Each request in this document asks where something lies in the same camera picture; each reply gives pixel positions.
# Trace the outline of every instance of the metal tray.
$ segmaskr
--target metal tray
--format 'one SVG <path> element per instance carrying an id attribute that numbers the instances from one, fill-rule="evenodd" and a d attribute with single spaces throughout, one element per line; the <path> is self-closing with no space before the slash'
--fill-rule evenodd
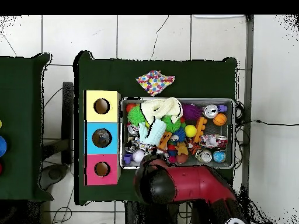
<path id="1" fill-rule="evenodd" d="M 130 164 L 125 164 L 123 160 L 123 155 L 126 154 L 124 150 L 124 145 L 128 141 L 128 131 L 127 131 L 127 112 L 126 105 L 128 103 L 136 103 L 140 104 L 146 100 L 154 100 L 154 99 L 165 99 L 165 98 L 123 98 L 120 103 L 120 166 L 124 169 L 137 169 L 139 167 L 139 163 L 132 161 Z M 230 169 L 235 164 L 235 102 L 232 99 L 226 98 L 177 98 L 181 103 L 187 104 L 195 104 L 196 106 L 203 107 L 209 104 L 222 104 L 227 106 L 227 111 L 225 115 L 227 116 L 227 122 L 222 126 L 217 126 L 213 123 L 212 119 L 207 119 L 207 123 L 205 124 L 206 129 L 204 130 L 204 134 L 221 134 L 228 138 L 227 148 L 225 150 L 226 161 L 224 163 L 217 163 L 213 160 L 208 163 L 199 162 L 194 156 L 189 154 L 188 161 L 180 166 L 194 166 L 194 165 L 208 165 L 210 167 L 218 168 L 218 169 Z M 196 125 L 195 121 L 186 121 L 186 124 Z"/>

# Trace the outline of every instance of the polka dot fabric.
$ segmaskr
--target polka dot fabric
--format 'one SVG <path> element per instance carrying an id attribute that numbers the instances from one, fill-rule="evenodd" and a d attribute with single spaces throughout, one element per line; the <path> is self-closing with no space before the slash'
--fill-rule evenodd
<path id="1" fill-rule="evenodd" d="M 175 76 L 165 76 L 160 71 L 150 71 L 146 75 L 139 76 L 136 80 L 146 92 L 151 96 L 155 96 L 171 85 L 175 80 Z"/>

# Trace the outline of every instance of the white tile floor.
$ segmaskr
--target white tile floor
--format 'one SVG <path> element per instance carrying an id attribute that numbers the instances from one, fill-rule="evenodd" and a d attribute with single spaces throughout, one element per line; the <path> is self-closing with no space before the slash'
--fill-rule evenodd
<path id="1" fill-rule="evenodd" d="M 0 16 L 0 56 L 32 57 L 47 52 L 53 55 L 52 66 L 44 75 L 45 102 L 62 87 L 63 81 L 74 82 L 72 63 L 81 50 L 89 50 L 95 58 L 131 60 L 191 59 L 222 60 L 235 57 L 238 68 L 245 68 L 245 17 L 230 19 L 197 19 L 191 16 Z M 238 100 L 244 100 L 245 71 L 238 71 Z M 59 92 L 45 109 L 44 137 L 61 136 L 61 103 Z M 59 163 L 55 155 L 49 162 Z M 234 188 L 241 185 L 241 167 L 236 171 Z M 74 179 L 70 171 L 65 179 L 48 190 L 54 201 L 44 204 L 44 223 L 51 224 L 55 211 L 68 207 L 69 212 L 56 214 L 55 224 L 124 224 L 124 205 L 116 202 L 74 204 Z M 179 224 L 186 224 L 182 218 Z"/>

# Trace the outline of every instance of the green table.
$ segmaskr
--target green table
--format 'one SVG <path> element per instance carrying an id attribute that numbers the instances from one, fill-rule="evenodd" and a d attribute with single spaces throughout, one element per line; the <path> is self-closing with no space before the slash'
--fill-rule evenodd
<path id="1" fill-rule="evenodd" d="M 50 54 L 0 57 L 0 136 L 8 148 L 0 162 L 0 200 L 52 200 L 38 185 L 41 167 L 41 76 Z"/>
<path id="2" fill-rule="evenodd" d="M 175 75 L 175 81 L 158 97 L 177 98 L 230 98 L 235 99 L 235 75 L 237 61 L 192 60 L 173 61 L 129 61 L 121 59 L 92 59 L 89 51 L 81 51 L 74 61 L 75 72 L 75 150 L 84 150 L 84 90 L 115 90 L 122 97 L 149 97 L 136 82 L 136 78 L 151 70 L 163 75 Z M 219 170 L 232 184 L 233 170 Z M 128 200 L 138 201 L 133 189 L 135 170 L 122 169 L 117 185 L 84 185 L 84 153 L 79 152 L 75 166 L 75 202 Z"/>

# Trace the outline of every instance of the white wall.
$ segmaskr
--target white wall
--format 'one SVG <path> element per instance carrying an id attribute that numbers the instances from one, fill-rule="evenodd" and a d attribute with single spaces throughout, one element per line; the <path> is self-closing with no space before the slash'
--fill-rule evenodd
<path id="1" fill-rule="evenodd" d="M 299 124 L 298 34 L 281 20 L 255 15 L 252 119 Z M 278 224 L 299 224 L 298 143 L 299 127 L 251 125 L 249 196 Z"/>

